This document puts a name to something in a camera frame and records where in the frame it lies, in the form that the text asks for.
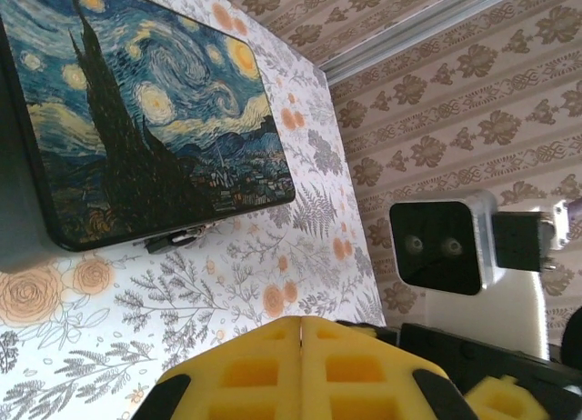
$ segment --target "damask wallpaper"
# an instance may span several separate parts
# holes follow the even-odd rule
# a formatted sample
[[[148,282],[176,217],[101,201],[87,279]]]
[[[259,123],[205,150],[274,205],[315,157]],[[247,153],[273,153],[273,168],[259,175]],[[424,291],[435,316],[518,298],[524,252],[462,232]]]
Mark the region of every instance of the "damask wallpaper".
[[[506,0],[334,85],[332,97],[390,325],[423,321],[396,278],[387,209],[487,188],[510,208],[582,194],[582,0]],[[552,342],[582,305],[582,221],[541,275]]]
[[[318,65],[439,0],[230,0]]]
[[[322,72],[226,0],[154,1],[255,50],[296,201],[168,255],[125,245],[0,274],[1,420],[127,420],[168,367],[281,315],[384,323]]]

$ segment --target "starry night painting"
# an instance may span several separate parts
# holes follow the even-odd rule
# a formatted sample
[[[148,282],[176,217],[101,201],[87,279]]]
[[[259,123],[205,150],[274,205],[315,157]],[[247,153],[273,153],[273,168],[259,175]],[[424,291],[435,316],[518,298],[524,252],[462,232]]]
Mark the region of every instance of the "starry night painting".
[[[68,245],[293,200],[247,44],[146,0],[0,0],[0,16]]]

